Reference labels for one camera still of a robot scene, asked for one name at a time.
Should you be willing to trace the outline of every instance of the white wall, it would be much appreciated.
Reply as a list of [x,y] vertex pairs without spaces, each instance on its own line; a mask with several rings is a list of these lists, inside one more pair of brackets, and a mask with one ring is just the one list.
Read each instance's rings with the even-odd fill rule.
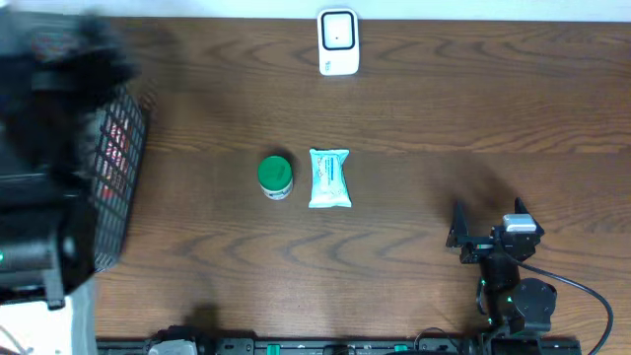
[[631,0],[8,0],[63,14],[313,19],[348,6],[363,19],[631,22]]

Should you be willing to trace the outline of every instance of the white plug-in device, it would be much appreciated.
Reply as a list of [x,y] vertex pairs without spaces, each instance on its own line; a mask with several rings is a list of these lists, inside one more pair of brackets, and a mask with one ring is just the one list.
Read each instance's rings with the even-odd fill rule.
[[317,15],[319,72],[350,75],[359,69],[359,27],[351,9],[323,10]]

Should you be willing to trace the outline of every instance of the green bottle cap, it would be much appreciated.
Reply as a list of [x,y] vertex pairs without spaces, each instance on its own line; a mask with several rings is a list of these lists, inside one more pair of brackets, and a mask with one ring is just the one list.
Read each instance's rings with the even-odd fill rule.
[[258,166],[258,183],[271,191],[280,191],[292,181],[292,167],[279,156],[263,159]]

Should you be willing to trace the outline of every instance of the wooden table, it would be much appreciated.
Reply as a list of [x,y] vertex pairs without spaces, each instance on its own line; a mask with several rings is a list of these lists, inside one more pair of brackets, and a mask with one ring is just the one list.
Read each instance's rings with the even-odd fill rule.
[[[529,262],[600,291],[603,353],[628,353],[631,26],[364,21],[359,73],[325,78],[315,21],[114,22],[159,106],[99,336],[470,331],[486,318],[478,268],[445,249],[452,204],[485,233],[521,196],[546,230]],[[311,147],[350,149],[353,208],[307,208]],[[280,202],[256,180],[277,149],[296,169]],[[552,333],[587,354],[604,308],[548,281]]]

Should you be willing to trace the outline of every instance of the wet wipes packet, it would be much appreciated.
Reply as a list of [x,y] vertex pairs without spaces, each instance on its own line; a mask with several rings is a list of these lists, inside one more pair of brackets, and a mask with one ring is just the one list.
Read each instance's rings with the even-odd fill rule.
[[309,151],[312,156],[314,186],[309,208],[334,206],[351,207],[351,199],[346,189],[342,164],[350,153],[348,149]]

